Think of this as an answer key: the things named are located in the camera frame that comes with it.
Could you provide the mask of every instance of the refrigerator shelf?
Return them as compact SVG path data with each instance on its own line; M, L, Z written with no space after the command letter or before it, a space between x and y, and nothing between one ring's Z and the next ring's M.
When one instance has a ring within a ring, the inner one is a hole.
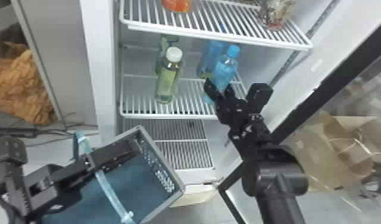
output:
M213 169L202 120L126 119L125 130L142 125L175 170Z
M164 105L154 99L156 81L156 75L123 74L120 114L131 119L217 119L214 106L201 98L204 79L180 78L178 93ZM246 90L239 76L231 84L236 96L245 98Z
M119 18L128 29L144 32L301 51L313 47L292 20L279 31L265 29L256 16L259 8L238 0L193 0L188 13L175 14L162 7L160 0L121 0Z

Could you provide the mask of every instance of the blue cloth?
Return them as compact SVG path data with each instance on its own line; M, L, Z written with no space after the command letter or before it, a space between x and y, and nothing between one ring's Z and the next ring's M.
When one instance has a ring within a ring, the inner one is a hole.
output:
M106 173L106 178L124 208L134 213L132 219L136 223L143 220L171 196L154 175L142 154L112 172ZM120 217L96 179L91 180L82 188L81 195L81 201L61 213L45 215L42 219L43 223L120 223Z

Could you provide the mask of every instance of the blue bottle cap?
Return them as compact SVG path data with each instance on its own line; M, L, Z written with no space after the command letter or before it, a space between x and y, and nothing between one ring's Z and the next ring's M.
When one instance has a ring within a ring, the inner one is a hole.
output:
M241 49L238 46L230 45L227 51L227 55L230 56L231 58L236 58L240 50Z

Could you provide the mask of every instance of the blue bottle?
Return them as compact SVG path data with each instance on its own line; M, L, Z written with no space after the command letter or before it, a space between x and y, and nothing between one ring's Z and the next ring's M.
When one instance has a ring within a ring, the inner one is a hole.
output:
M226 43L222 41L208 41L207 47L204 49L202 58L196 68L196 74L200 78L206 79L211 76L216 67L217 59L225 46Z
M238 57L239 51L238 46L231 45L227 50L227 54L219 56L217 60L217 65L210 80L221 93L225 91L229 82L236 75L236 71L238 70L236 57ZM203 94L202 98L208 104L214 103L206 93Z

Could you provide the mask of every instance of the cardboard box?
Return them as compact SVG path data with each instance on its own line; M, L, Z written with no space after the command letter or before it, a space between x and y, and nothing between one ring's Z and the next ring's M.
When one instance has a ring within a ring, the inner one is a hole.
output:
M381 163L381 123L375 117L333 117L320 111L290 139L287 144L295 149L313 190L353 185Z

